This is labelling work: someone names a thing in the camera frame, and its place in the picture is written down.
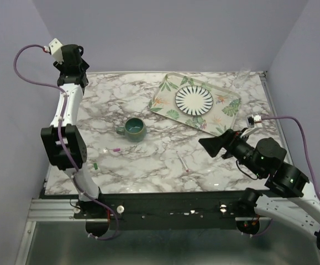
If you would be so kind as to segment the white pen pink tip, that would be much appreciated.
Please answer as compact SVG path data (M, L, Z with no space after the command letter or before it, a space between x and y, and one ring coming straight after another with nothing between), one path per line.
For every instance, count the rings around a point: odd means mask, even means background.
M189 168L188 168L185 160L183 159L183 157L180 155L180 153L178 151L176 153L177 153L177 155L178 155L178 157L179 157L179 159L180 159L180 161L181 161L181 163L182 163L182 165L183 165L183 167L185 169L185 172L189 172Z

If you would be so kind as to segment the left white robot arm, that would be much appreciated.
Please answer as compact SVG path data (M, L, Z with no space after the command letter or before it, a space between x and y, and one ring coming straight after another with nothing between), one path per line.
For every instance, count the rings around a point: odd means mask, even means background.
M41 130L41 139L49 162L64 172L78 192L76 207L86 217L101 218L109 211L103 195L86 167L87 146L76 126L80 103L88 85L88 63L82 58L83 47L63 45L54 39L44 48L54 58L54 67L60 72L57 89L60 91L55 116L47 128Z

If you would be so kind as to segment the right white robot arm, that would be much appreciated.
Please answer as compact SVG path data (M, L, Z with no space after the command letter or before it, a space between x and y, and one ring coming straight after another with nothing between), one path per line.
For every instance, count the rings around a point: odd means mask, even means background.
M315 236L320 250L320 194L316 186L297 167L284 161L287 151L273 138L263 138L252 147L241 135L241 131L229 129L221 136L201 138L198 142L211 157L225 149L227 155L236 158L258 179L265 179L269 191L296 204L301 212L294 213L286 206L271 202L252 188L246 188L237 202L238 212L243 216L256 212L294 224Z

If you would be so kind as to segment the floral leaf tray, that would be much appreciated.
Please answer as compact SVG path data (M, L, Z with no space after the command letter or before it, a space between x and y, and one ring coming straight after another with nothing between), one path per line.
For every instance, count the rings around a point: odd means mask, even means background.
M179 73L168 73L149 102L151 112L214 136L235 123L238 93Z

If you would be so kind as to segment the striped blue white plate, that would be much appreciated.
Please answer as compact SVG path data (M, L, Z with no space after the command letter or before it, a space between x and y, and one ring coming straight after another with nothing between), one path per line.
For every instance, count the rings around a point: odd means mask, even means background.
M176 92L175 105L186 115L201 116L212 109L213 96L206 88L188 85Z

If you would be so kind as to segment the clear glass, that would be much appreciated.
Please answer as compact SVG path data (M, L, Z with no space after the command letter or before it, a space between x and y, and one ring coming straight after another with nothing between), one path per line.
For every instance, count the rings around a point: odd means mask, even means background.
M249 75L251 73L251 69L252 69L252 66L251 64L244 64L239 72L237 73L237 76L236 78L234 79L234 82L233 82L233 86L235 88L242 88L242 86L244 85L245 81L249 78Z

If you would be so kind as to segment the green ceramic mug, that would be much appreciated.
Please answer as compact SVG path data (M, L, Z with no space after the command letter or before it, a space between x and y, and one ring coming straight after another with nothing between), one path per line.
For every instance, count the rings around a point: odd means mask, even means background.
M124 136L130 142L141 142L146 137L146 125L139 118L129 118L125 124L116 129L118 135Z

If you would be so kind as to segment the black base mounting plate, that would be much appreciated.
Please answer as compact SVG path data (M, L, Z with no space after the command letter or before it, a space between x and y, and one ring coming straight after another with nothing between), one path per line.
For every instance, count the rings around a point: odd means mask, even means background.
M258 195L244 191L105 194L107 210L78 202L75 219L112 230L236 229L237 218L251 220Z

